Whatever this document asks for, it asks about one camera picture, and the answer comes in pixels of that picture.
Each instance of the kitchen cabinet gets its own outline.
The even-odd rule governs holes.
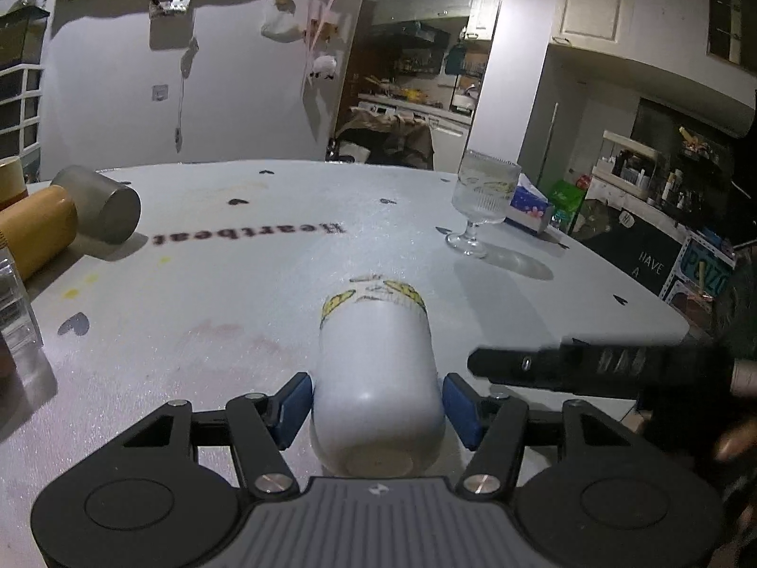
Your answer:
[[[552,41],[620,56],[633,14],[634,0],[561,0]]]
[[[494,36],[494,24],[497,22],[497,12],[500,0],[473,0],[466,39],[470,41],[490,41]]]
[[[443,17],[467,17],[472,0],[381,0],[376,3],[373,25],[423,21]]]

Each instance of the gray cup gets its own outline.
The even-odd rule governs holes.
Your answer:
[[[55,176],[52,185],[65,188],[73,198],[82,235],[122,244],[134,233],[141,203],[131,187],[84,166],[67,166]]]

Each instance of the white table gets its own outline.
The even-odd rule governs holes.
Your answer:
[[[28,525],[36,495],[166,400],[222,408],[311,370],[320,308],[344,278],[384,273],[413,284],[429,310],[440,375],[457,371],[482,392],[488,383],[466,370],[478,345],[537,348],[564,337],[678,342],[687,332],[673,309],[555,231],[539,240],[508,225],[482,229],[483,240],[522,255],[515,264],[505,258],[515,270],[448,248],[437,227],[465,224],[449,202],[453,176],[279,160],[107,175],[139,192],[139,234],[108,260],[64,253],[29,283],[44,356],[20,369],[23,386],[5,386],[0,401],[0,566],[41,567]],[[321,226],[332,223],[344,233]],[[172,240],[177,233],[188,235]],[[77,314],[88,319],[86,334],[58,335]],[[77,326],[86,323],[77,318]],[[555,409],[565,398],[518,393]],[[591,401],[618,419],[631,405]],[[285,457],[301,485],[320,473],[307,424]],[[468,458],[448,434],[432,471],[458,476]],[[222,451],[203,451],[202,462],[232,476]],[[524,471],[543,465],[529,452]]]

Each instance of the wine glass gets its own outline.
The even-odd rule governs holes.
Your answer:
[[[457,172],[452,205],[468,218],[466,231],[447,235],[447,243],[457,251],[483,258],[486,247],[475,237],[480,224],[504,222],[516,192],[520,166],[466,150]]]

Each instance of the glass stem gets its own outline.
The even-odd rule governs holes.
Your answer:
[[[476,240],[476,238],[475,238],[476,229],[478,229],[478,224],[474,224],[473,222],[471,222],[470,220],[468,220],[468,225],[466,226],[466,231],[463,232],[463,234],[460,235],[460,236],[463,237],[463,238],[465,238],[465,239],[468,239],[469,241],[475,241]]]

